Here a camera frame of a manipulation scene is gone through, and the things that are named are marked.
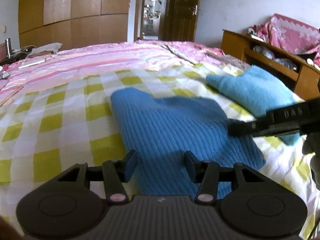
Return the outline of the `grey gloved right hand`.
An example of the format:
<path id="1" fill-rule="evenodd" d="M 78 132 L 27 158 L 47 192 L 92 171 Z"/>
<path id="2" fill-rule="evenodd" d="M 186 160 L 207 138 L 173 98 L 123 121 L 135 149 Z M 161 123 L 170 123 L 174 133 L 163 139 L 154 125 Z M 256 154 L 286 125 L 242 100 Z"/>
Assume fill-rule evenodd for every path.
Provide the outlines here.
<path id="1" fill-rule="evenodd" d="M 316 184 L 318 190 L 320 190 L 320 133 L 310 133 L 306 137 L 306 141 L 303 144 L 302 152 L 304 155 L 315 155 L 310 160 L 311 176 Z"/>

